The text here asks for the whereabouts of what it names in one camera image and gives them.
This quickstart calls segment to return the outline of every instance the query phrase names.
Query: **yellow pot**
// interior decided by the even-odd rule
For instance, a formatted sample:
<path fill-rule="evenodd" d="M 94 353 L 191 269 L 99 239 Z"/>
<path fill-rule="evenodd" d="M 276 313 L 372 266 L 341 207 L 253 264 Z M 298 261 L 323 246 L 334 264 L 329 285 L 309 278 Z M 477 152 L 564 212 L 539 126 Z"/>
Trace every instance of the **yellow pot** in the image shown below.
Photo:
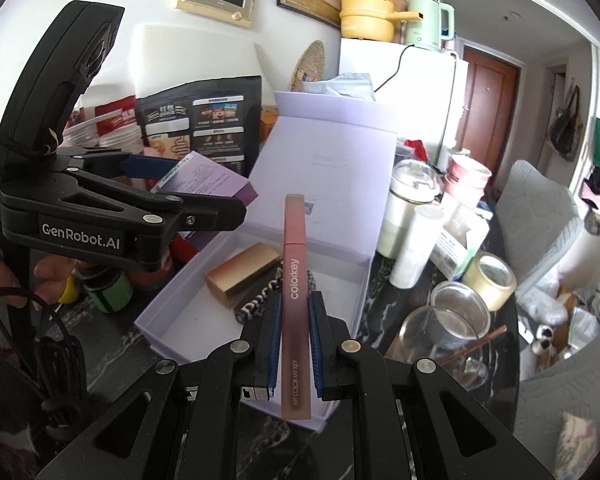
<path fill-rule="evenodd" d="M 340 31 L 343 38 L 391 41 L 392 22 L 422 20 L 422 12 L 395 12 L 392 0 L 342 0 Z"/>

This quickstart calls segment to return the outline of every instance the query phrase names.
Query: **plastic tumbler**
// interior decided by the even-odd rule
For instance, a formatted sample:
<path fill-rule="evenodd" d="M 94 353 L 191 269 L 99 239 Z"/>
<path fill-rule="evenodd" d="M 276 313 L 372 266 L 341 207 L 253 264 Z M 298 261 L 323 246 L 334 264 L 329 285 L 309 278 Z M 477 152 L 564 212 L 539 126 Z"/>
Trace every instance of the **plastic tumbler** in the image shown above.
<path fill-rule="evenodd" d="M 389 282 L 397 288 L 415 286 L 442 231 L 445 213 L 438 205 L 419 205 L 400 248 Z"/>

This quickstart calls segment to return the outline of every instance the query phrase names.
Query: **open box lid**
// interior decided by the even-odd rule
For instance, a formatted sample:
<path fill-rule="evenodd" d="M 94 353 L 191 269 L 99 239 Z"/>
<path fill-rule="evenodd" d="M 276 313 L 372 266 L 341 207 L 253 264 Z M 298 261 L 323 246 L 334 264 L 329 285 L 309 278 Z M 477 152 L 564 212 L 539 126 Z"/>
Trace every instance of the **open box lid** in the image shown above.
<path fill-rule="evenodd" d="M 280 117 L 251 171 L 245 222 L 282 231 L 284 199 L 303 194 L 308 242 L 373 256 L 384 215 L 397 112 L 352 98 L 277 92 Z"/>

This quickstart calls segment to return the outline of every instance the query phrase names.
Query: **woven placemat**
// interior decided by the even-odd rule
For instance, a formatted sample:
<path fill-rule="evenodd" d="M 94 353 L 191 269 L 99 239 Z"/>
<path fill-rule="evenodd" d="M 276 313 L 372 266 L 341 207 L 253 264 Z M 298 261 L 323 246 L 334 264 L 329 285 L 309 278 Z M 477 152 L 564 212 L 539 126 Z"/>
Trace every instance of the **woven placemat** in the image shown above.
<path fill-rule="evenodd" d="M 291 78 L 291 91 L 301 92 L 303 81 L 320 81 L 324 75 L 324 44 L 314 41 L 298 60 Z"/>

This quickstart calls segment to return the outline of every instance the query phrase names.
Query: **purple box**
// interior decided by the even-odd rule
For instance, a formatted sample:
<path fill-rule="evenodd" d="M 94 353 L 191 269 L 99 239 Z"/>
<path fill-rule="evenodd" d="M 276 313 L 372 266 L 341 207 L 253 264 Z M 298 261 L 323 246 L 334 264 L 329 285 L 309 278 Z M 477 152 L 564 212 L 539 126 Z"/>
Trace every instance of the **purple box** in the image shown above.
<path fill-rule="evenodd" d="M 191 193 L 199 195 L 233 196 L 248 206 L 258 194 L 249 179 L 200 155 L 191 152 L 167 173 L 152 192 Z M 185 240 L 198 251 L 204 249 L 218 232 L 181 232 Z"/>
<path fill-rule="evenodd" d="M 288 194 L 304 195 L 307 267 L 327 314 L 358 332 L 401 116 L 345 97 L 279 92 L 276 100 L 280 118 L 251 171 L 258 198 L 244 224 L 215 237 L 136 319 L 152 348 L 180 364 L 240 337 L 243 326 L 208 290 L 205 274 L 256 242 L 280 250 Z M 280 416 L 279 397 L 244 402 Z M 312 418 L 295 423 L 319 430 L 334 403 L 317 396 L 311 402 Z"/>

